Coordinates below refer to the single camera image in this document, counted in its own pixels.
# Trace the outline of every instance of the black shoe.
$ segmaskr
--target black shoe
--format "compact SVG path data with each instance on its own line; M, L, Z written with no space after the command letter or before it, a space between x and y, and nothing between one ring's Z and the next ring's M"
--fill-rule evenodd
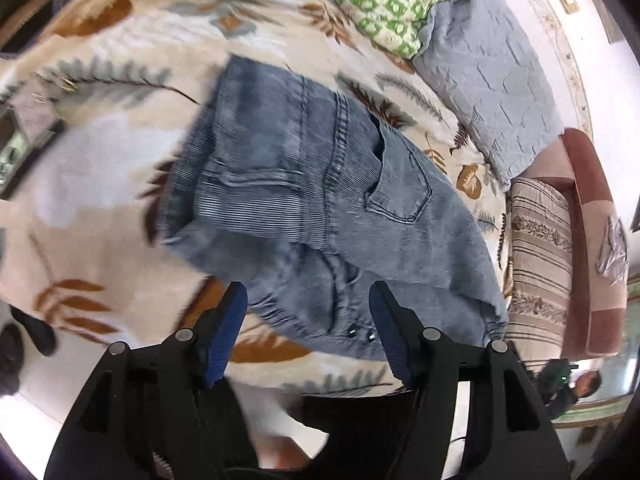
M38 352L44 356L50 356L56 351L56 333L53 332L53 329L48 324L29 316L29 314L25 314L13 306L11 307L11 315L25 327Z
M9 323L0 332L0 396L20 389L18 373L24 364L24 346L17 325Z

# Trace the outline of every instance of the light blue denim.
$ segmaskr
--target light blue denim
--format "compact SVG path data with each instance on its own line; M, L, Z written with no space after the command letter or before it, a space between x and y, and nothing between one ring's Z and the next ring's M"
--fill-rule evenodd
M367 305L380 279L457 342L504 331L486 245L451 184L360 103L287 70L232 57L174 165L159 228L312 350L385 360Z

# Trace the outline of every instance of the leaf pattern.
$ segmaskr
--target leaf pattern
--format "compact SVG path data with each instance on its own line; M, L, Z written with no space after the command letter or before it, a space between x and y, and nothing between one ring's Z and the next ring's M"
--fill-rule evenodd
M406 72L407 74L410 74L410 75L415 74L414 64L411 62L410 59L406 59L404 57L398 56L398 54L389 52L386 48L381 47L379 44L377 44L373 40L371 40L371 46L376 50L379 50L380 52L382 52L391 63L393 63L403 72Z
M169 12L181 16L211 16L209 23L217 27L225 38L234 38L255 32L254 22L266 22L274 25L281 23L268 16L247 8L243 4L264 6L258 0L213 0L207 4L177 2L169 7Z
M464 127L464 124L462 124L461 122L458 122L458 132L456 133L455 137L453 137L454 147L449 149L449 155L452 155L453 152L455 152L456 150L459 150L463 146L468 145L468 143L469 143L469 132Z
M422 110L430 113L433 117L435 117L438 122L444 122L444 118L442 117L442 113L440 113L440 110L438 110L438 108L411 83L405 81L402 78L386 74L377 74L376 83L382 91L384 91L387 86L393 86L399 89L399 91L401 91L409 99L413 100L420 108L422 108Z
M359 397L364 396L374 386L391 386L393 383L383 383L386 368L380 368L377 374L372 370L363 373L359 370L352 378L347 380L344 376L332 376L327 374L324 383L317 384L313 381L305 381L304 384L284 383L281 389L297 395L322 395L323 397Z
M482 172L482 182L491 188L491 192L494 196L498 196L498 187L488 165L485 165L484 171Z
M89 332L94 332L96 334L105 335L119 332L117 328L107 325L101 321L96 321L95 319L87 319L85 317L65 317L65 321L71 326L88 330Z
M85 280L61 280L54 283L57 288L68 288L69 290L84 290L85 292L100 292L104 290L101 285L86 282Z
M368 88L355 79L351 79L342 72L338 72L335 80L340 88L351 93L358 101L365 105L369 112L390 126L398 130L402 130L407 126L414 126L414 118L404 113L395 103L388 100L382 94Z
M444 158L439 152L436 150L424 150L423 153L431 159L436 168L438 168L443 174L447 174L447 167L444 162Z
M63 332L67 332L69 334L77 335L78 337L81 337L82 339L86 339L87 341L91 341L92 343L98 343L99 345L102 345L102 346L108 345L108 343L105 343L104 341L97 338L96 336L88 334L87 332L82 332L81 330L73 330L71 328L67 328L66 326L61 326L60 330L62 330Z
M507 233L507 214L502 213L502 227L500 227L500 239L498 240L498 268L500 270L502 269L502 250L504 249L504 239L505 239L506 233Z
M497 231L498 227L495 224L495 218L492 217L487 211L480 210L478 216L476 217L478 221L478 225L480 226L480 230L485 233L491 233L493 231Z
M456 181L456 189L464 192L471 200L478 200L482 192L482 184L476 175L477 171L477 164L465 164Z
M146 241L149 243L149 245L153 245L156 241L156 237L158 236L158 228L156 227L156 222L158 221L158 213L160 211L160 199L162 198L164 187L166 186L169 179L169 173L174 166L174 161L175 159L158 162L154 166L154 169L156 171L159 171L160 174L156 175L150 181L148 181L148 183L153 187L147 189L146 191L143 191L136 196L136 198L139 200L142 200L144 198L151 199L143 217L143 226Z
M101 321L77 316L78 312L112 312L108 306L79 294L67 296L65 292L72 290L75 292L96 293L103 291L104 287L97 283L77 278L55 280L49 259L45 254L44 248L36 238L36 235L30 233L29 240L34 252L38 255L42 263L45 275L49 281L49 286L36 296L33 305L34 311L44 312L44 321L47 324L52 325L62 319L62 322L67 326L61 326L61 330L66 330L67 332L101 344L104 344L104 342L93 336L91 332L99 335L119 332L119 329Z
M281 363L311 354L311 350L271 332L266 338L236 343L229 359L233 363Z
M298 10L304 16L310 17L311 25L318 27L326 37L333 38L338 45L345 44L356 52L360 52L346 28L348 19L341 15L340 11L329 9L324 2L306 4Z
M191 302L185 307L175 330L193 328L205 310L216 308L225 295L226 286L213 276L205 278Z
M75 58L71 63L61 60L57 67L44 67L40 74L44 79L59 85L73 83L78 91L63 92L65 98L90 99L94 94L110 98L115 103L123 103L125 108L133 108L147 99L153 92L164 89L176 92L194 104L198 102L184 92L167 86L171 77L170 68L150 73L146 65L136 65L129 61L120 68L113 63L94 56L89 65Z
M81 0L55 25L52 32L63 38L90 36L113 27L129 16L132 10L131 0Z
M89 300L83 296L69 296L64 300L60 300L60 304L70 306L76 310L84 310L86 312L110 312L111 309L101 304L99 301Z

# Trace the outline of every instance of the bedspread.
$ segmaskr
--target bedspread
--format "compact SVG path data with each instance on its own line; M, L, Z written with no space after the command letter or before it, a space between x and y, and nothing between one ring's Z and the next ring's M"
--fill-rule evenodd
M360 35L330 0L73 0L17 61L0 100L33 72L67 131L0 203L0 296L102 344L155 344L224 290L158 244L156 217L181 140L230 54L302 73L360 100L431 158L478 220L503 284L505 197L455 115L412 65ZM308 349L248 314L227 373L287 391L379 395L387 364Z

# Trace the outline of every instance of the pink sofa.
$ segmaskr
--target pink sofa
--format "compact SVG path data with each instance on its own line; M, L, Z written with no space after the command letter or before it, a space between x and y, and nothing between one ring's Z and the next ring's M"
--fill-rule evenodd
M626 280L611 285L596 271L608 218L616 208L593 144L581 131L568 128L521 176L552 186L569 205L573 272L561 356L576 361L616 354Z

